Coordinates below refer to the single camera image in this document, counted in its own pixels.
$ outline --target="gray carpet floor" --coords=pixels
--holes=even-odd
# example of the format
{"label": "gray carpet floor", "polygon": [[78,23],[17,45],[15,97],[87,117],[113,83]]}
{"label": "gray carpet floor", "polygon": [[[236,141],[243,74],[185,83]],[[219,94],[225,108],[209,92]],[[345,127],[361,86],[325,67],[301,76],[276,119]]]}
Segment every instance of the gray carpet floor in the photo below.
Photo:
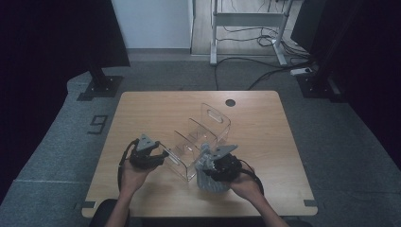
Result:
{"label": "gray carpet floor", "polygon": [[[254,62],[224,62],[218,68],[220,90],[246,90],[269,70]],[[124,77],[116,97],[77,101],[90,75],[68,82],[59,115],[0,207],[0,226],[89,224],[81,205],[123,92],[216,90],[214,68],[207,60],[133,61],[131,67],[104,71]],[[300,219],[315,227],[401,226],[401,172],[347,103],[303,98],[289,72],[273,75],[254,90],[277,91],[283,102],[319,207],[316,216]],[[100,134],[88,133],[101,130],[91,125],[97,115],[108,116],[106,125]],[[135,219],[131,226],[141,225]]]}

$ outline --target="power strip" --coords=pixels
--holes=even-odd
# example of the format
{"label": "power strip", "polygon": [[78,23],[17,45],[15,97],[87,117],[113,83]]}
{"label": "power strip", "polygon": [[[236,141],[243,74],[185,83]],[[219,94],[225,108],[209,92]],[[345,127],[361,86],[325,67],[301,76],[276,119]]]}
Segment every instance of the power strip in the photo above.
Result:
{"label": "power strip", "polygon": [[311,72],[312,72],[312,70],[309,67],[307,67],[307,68],[293,69],[289,73],[292,76],[300,76],[302,74],[308,74],[308,73],[311,73]]}

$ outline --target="clear acrylic box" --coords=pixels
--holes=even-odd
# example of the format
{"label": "clear acrylic box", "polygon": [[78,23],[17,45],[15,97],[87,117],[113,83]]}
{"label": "clear acrylic box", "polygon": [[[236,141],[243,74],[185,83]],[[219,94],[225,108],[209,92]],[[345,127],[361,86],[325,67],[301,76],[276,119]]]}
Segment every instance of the clear acrylic box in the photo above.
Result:
{"label": "clear acrylic box", "polygon": [[211,150],[225,144],[230,130],[230,119],[215,108],[202,103],[200,121],[188,119],[188,134],[174,131],[175,147],[167,149],[165,162],[186,181],[196,175],[195,163],[201,155],[201,145],[209,144]]}

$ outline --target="black curtain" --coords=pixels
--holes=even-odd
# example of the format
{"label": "black curtain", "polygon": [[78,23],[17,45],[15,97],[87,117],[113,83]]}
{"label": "black curtain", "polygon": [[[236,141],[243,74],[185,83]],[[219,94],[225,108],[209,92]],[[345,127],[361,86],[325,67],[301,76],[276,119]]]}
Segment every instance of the black curtain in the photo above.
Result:
{"label": "black curtain", "polygon": [[0,36],[2,200],[59,112],[66,82],[89,61],[130,63],[111,0],[3,1]]}
{"label": "black curtain", "polygon": [[338,45],[329,44],[332,53],[324,56],[318,75],[320,82],[333,77],[401,169],[401,17],[392,1],[357,2],[348,4],[358,6],[355,16],[349,25],[340,24],[344,34]]}

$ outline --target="black cable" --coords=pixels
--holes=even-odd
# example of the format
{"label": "black cable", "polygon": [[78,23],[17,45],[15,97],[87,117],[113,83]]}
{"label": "black cable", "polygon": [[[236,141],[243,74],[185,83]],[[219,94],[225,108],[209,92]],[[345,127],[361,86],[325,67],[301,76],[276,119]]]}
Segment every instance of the black cable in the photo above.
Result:
{"label": "black cable", "polygon": [[283,12],[284,11],[284,5],[286,4],[286,0],[284,0],[284,2],[283,2],[283,7],[281,8],[281,12]]}
{"label": "black cable", "polygon": [[289,54],[293,54],[293,55],[302,55],[302,56],[309,56],[309,54],[307,52],[297,52],[297,49],[291,48],[288,45],[283,45],[284,49],[286,50],[287,53]]}
{"label": "black cable", "polygon": [[275,3],[274,3],[274,6],[275,6],[275,8],[276,8],[276,12],[278,12],[277,2],[278,2],[278,0],[276,0]]}
{"label": "black cable", "polygon": [[257,40],[260,37],[256,38],[250,38],[250,39],[244,39],[244,40],[238,40],[238,39],[231,39],[231,38],[225,38],[225,39],[218,39],[216,38],[217,41],[237,41],[237,42],[247,42],[247,41],[252,41],[252,40]]}
{"label": "black cable", "polygon": [[305,58],[302,58],[302,57],[293,57],[293,58],[289,58],[289,62],[291,63],[291,65],[294,65],[294,63],[292,62],[292,60],[294,60],[294,59],[301,59],[301,60],[304,60]]}
{"label": "black cable", "polygon": [[246,164],[248,166],[248,168],[251,170],[251,171],[249,171],[247,169],[241,168],[239,170],[239,172],[248,174],[250,177],[252,177],[253,180],[256,182],[257,186],[259,187],[259,190],[262,193],[262,195],[265,195],[265,189],[263,188],[263,184],[260,181],[260,179],[256,176],[256,174],[254,173],[254,170],[251,168],[251,166],[249,166],[248,163],[245,162],[244,160],[238,159],[238,161],[243,162],[244,164]]}
{"label": "black cable", "polygon": [[259,12],[259,10],[260,10],[263,6],[265,6],[265,4],[266,4],[266,0],[263,0],[263,4],[262,4],[262,6],[260,6],[260,8],[257,10],[257,12]]}
{"label": "black cable", "polygon": [[117,184],[118,184],[118,190],[121,189],[121,179],[122,179],[122,176],[123,176],[123,165],[124,165],[124,162],[125,162],[127,159],[129,159],[129,158],[127,158],[128,151],[130,151],[130,148],[131,148],[132,145],[134,145],[135,143],[136,143],[136,141],[134,140],[134,141],[131,141],[131,142],[128,144],[126,150],[124,151],[123,155],[121,156],[120,163],[118,164],[118,169],[117,169]]}
{"label": "black cable", "polygon": [[263,29],[266,29],[266,30],[269,30],[269,31],[274,31],[276,34],[278,34],[277,31],[275,31],[274,29],[271,29],[271,28],[268,28],[268,27],[265,27],[265,26],[262,26],[261,28],[262,28],[262,29],[260,30],[260,34],[261,34],[261,35],[263,35]]}
{"label": "black cable", "polygon": [[304,58],[304,59],[309,58],[309,55],[307,55],[307,54],[300,54],[300,53],[294,52],[293,50],[288,49],[286,47],[284,47],[284,50],[286,51],[286,53],[288,53],[289,55],[292,55],[292,56],[297,56],[297,57]]}
{"label": "black cable", "polygon": [[269,1],[268,12],[270,12],[271,0]]}
{"label": "black cable", "polygon": [[247,90],[251,90],[257,83],[259,83],[260,81],[264,80],[264,79],[269,79],[271,77],[271,75],[278,73],[278,72],[284,72],[290,69],[294,69],[297,67],[303,67],[303,66],[308,66],[310,64],[312,64],[315,60],[313,59],[309,59],[306,62],[302,62],[302,63],[298,63],[298,64],[294,64],[291,66],[282,66],[282,65],[274,65],[274,64],[270,64],[267,62],[263,62],[263,61],[258,61],[258,60],[253,60],[253,59],[246,59],[246,58],[239,58],[239,57],[232,57],[232,58],[226,58],[223,59],[221,61],[219,61],[216,66],[215,66],[215,83],[216,83],[216,89],[217,91],[219,90],[219,85],[218,85],[218,66],[221,65],[223,62],[227,61],[227,60],[245,60],[245,61],[253,61],[253,62],[257,62],[257,63],[261,63],[270,67],[274,67],[274,68],[278,68],[276,70],[273,71],[269,71],[265,74],[263,74],[261,77],[259,77]]}
{"label": "black cable", "polygon": [[242,163],[244,163],[244,164],[246,164],[246,165],[248,166],[248,168],[254,173],[254,170],[251,168],[251,166],[250,166],[247,162],[245,162],[245,161],[242,160],[242,159],[238,159],[238,161],[239,161],[239,162],[242,162]]}
{"label": "black cable", "polygon": [[236,8],[234,7],[233,0],[231,0],[231,6],[233,7],[234,11],[236,12]]}
{"label": "black cable", "polygon": [[291,49],[292,51],[299,51],[299,52],[308,54],[306,50],[302,50],[302,49],[297,49],[297,48],[291,47],[291,46],[289,46],[288,44],[286,44],[286,42],[284,42],[284,41],[282,41],[281,44],[282,44],[284,47],[286,47],[286,48],[288,48],[288,49]]}
{"label": "black cable", "polygon": [[253,30],[253,29],[267,29],[267,30],[274,31],[273,29],[265,27],[265,26],[247,27],[247,28],[242,28],[242,29],[238,29],[238,30],[229,30],[229,29],[225,28],[225,30],[228,32],[238,32],[238,31]]}
{"label": "black cable", "polygon": [[[273,42],[272,42],[272,40],[271,40],[273,37],[271,37],[270,35],[264,35],[264,34],[263,34],[263,29],[267,29],[267,30],[276,32],[275,30],[273,30],[273,29],[271,29],[271,28],[262,27],[262,28],[260,29],[260,35],[259,35],[259,39],[257,40],[257,43],[258,43],[260,46],[262,46],[262,47],[267,47],[267,46],[273,45]],[[261,42],[262,40],[267,40],[268,42],[270,42],[270,44],[262,44],[262,42]]]}

